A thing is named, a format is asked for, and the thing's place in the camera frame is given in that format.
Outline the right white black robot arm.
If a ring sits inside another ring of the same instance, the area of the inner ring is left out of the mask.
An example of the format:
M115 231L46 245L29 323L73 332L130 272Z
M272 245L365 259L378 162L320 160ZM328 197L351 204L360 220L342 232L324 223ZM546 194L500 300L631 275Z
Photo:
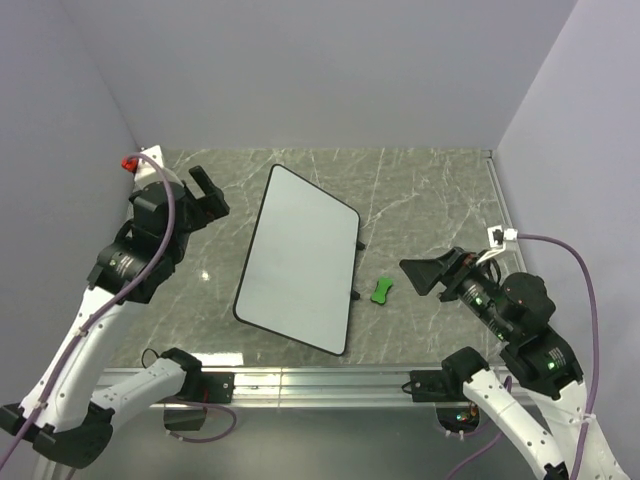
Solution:
M459 247L399 266L418 295L442 285L441 302L461 302L502 342L501 359L544 420L536 421L471 347L442 362L448 397L484 411L538 479L626 478L589 410L579 361L550 325L556 306L540 277L516 272L502 278L495 260Z

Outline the right side aluminium rail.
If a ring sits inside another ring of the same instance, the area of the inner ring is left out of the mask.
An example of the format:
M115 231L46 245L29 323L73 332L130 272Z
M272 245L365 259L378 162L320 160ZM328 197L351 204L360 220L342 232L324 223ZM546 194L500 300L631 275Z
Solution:
M501 220L497 224L490 225L487 228L489 248L492 250L498 250L500 253L516 252L519 249L517 234L513 232L514 227L512 225L512 219L511 219L510 212L508 210L506 197L503 193L503 189L501 187L501 184L498 178L498 173L497 173L497 169L496 169L495 161L493 157L493 151L484 150L483 154L484 154L484 160L486 162L486 165L489 171L489 177L493 186L493 190L497 197L498 206L499 206L500 215L501 215ZM494 238L494 233L498 230L500 230L502 233L505 234L505 238L502 240L501 243L499 243Z

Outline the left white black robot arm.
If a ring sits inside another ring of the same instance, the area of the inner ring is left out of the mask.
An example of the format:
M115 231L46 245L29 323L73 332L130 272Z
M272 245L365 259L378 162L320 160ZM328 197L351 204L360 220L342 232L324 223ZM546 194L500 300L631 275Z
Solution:
M1 408L1 428L43 457L75 469L93 463L113 434L164 399L206 403L202 363L171 348L148 368L96 385L127 330L184 259L191 233L229 213L224 194L200 166L189 171L203 194L161 177L129 199L133 217L98 255L76 318L31 392Z

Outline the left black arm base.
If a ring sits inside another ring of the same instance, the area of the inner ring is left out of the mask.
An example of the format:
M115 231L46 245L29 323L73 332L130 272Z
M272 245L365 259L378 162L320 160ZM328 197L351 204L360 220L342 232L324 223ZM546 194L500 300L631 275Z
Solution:
M230 404L235 388L235 374L223 371L205 371L196 376L195 386L188 400L209 404Z

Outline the aluminium mounting rail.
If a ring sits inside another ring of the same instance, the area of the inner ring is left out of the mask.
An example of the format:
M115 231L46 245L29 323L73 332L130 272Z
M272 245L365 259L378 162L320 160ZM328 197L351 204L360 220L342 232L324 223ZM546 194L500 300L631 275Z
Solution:
M230 407L383 408L416 403L401 390L411 370L441 370L438 365L339 367L204 367L235 374Z

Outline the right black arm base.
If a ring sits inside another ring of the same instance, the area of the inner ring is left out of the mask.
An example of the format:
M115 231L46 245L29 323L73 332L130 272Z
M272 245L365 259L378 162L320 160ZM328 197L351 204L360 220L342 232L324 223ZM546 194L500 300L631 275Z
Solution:
M401 386L414 403L462 402L466 397L447 383L442 370L411 370L409 380Z

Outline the green whiteboard eraser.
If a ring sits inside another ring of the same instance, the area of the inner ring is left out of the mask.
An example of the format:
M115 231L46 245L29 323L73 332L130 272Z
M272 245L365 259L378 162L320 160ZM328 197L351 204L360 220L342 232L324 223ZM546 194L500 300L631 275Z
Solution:
M370 296L370 301L377 305L385 305L389 291L394 285L390 277L381 276L377 279L375 288Z

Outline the white whiteboard black frame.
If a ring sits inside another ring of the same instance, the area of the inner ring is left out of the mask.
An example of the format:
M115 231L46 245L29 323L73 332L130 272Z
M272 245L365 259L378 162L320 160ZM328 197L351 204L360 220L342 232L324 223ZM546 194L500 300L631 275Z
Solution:
M271 167L235 318L331 355L346 350L360 215L299 174Z

